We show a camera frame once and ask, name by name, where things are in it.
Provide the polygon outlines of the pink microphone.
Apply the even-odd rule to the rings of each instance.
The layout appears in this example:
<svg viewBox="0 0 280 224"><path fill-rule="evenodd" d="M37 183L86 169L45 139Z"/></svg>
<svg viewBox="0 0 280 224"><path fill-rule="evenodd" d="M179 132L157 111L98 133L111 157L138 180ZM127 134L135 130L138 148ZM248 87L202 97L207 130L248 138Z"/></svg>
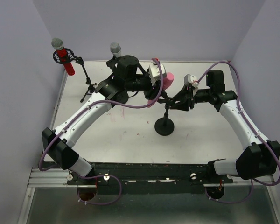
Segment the pink microphone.
<svg viewBox="0 0 280 224"><path fill-rule="evenodd" d="M174 81L174 75L171 72L167 72L167 76L163 79L163 90L166 90L167 88L169 88L171 86L171 84ZM148 108L152 107L155 103L157 102L157 100L148 100Z"/></svg>

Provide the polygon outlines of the black round-base stand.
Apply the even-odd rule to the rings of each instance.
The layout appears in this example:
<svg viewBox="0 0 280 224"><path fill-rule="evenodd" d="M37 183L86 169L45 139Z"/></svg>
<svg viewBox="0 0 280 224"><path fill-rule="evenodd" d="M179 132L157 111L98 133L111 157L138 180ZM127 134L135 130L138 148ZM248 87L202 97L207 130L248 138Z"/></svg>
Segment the black round-base stand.
<svg viewBox="0 0 280 224"><path fill-rule="evenodd" d="M154 124L154 129L155 131L161 135L161 136L168 136L170 135L173 131L174 131L174 123L173 121L169 118L169 109L171 107L171 105L173 104L173 100L172 98L170 98L167 93L162 90L161 92L161 97L163 97L163 99L158 99L157 102L160 104L165 104L164 108L165 108L165 113L163 115L162 118L159 118L155 124Z"/></svg>
<svg viewBox="0 0 280 224"><path fill-rule="evenodd" d="M119 76L119 71L117 71L117 63L119 62L120 57L113 56L112 59L106 62L108 68L111 69L112 73L107 78L111 80L111 85L116 89L116 93L110 100L120 102L120 103L127 103L128 102L128 93L124 88L124 79Z"/></svg>

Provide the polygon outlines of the silver microphone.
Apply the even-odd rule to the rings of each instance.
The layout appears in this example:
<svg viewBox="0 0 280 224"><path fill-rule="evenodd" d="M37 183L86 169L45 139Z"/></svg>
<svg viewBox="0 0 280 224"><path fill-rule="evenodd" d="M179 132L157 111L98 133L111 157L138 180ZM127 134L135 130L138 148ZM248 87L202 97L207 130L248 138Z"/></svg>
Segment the silver microphone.
<svg viewBox="0 0 280 224"><path fill-rule="evenodd" d="M112 42L110 44L110 52L115 58L122 57L121 46L117 42Z"/></svg>

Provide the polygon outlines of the red glitter microphone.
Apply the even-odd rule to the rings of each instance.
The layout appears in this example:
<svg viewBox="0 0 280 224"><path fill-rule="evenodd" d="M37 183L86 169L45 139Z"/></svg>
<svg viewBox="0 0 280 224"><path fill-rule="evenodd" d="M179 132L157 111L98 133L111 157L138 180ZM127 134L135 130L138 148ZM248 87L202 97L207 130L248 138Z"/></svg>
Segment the red glitter microphone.
<svg viewBox="0 0 280 224"><path fill-rule="evenodd" d="M60 38L53 38L51 41L51 46L55 50L53 54L54 60L64 66L69 76L73 76L75 71L71 64L70 55L63 45L63 41Z"/></svg>

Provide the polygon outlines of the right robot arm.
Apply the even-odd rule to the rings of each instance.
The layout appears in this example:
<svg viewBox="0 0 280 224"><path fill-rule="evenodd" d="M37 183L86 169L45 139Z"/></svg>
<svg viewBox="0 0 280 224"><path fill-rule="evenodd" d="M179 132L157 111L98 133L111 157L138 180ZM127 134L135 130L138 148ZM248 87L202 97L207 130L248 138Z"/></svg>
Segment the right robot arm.
<svg viewBox="0 0 280 224"><path fill-rule="evenodd" d="M210 103L230 124L243 152L237 159L213 161L216 174L256 180L279 171L280 177L280 144L269 140L256 127L243 109L239 93L226 90L221 70L207 70L204 77L207 88L200 89L201 79L187 74L184 77L184 87L173 97L171 109L188 111L195 104Z"/></svg>

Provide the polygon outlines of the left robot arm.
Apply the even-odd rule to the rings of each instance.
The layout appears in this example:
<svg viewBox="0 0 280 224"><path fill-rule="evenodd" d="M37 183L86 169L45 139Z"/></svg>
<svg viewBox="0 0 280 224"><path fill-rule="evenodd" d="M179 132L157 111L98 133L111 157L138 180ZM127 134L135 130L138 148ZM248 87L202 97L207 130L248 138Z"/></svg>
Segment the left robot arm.
<svg viewBox="0 0 280 224"><path fill-rule="evenodd" d="M158 98L161 95L162 89L163 89L163 82L164 82L164 75L163 72L166 74L165 67L163 64L160 64L160 62L157 60L157 58L152 58L151 59L154 64L152 65L153 67L158 67L158 72L150 72L150 73L155 73L156 75L160 76L160 88L157 93L157 96L155 97L154 100L150 101L150 103L142 106L133 106L133 105L126 105L123 103L119 103L116 101L111 101L111 100L99 100L95 101L90 105L85 104L84 106L81 107L81 110L76 112L75 116L72 117L71 120L66 121L66 126L62 126L60 129L60 132L57 133L57 135L54 137L54 139L48 144L48 146L45 148L40 162L39 162L39 170L44 172L49 169L54 168L55 166L51 166L49 168L43 168L42 163L44 160L45 155L49 152L50 149L53 149L53 144L57 143L57 140L60 139L60 137L64 134L66 134L67 137L67 143L73 143L72 146L75 145L76 141L81 137L81 135L104 113L109 111L112 108L112 105L120 105L122 107L126 108L132 108L132 109L143 109L150 107L152 104L154 104ZM72 172L75 172L82 178L86 177L92 170L92 165L82 158L79 154L77 154L75 151L73 151L74 156L66 156L66 158L70 157L70 164L66 165L65 169L68 169Z"/></svg>

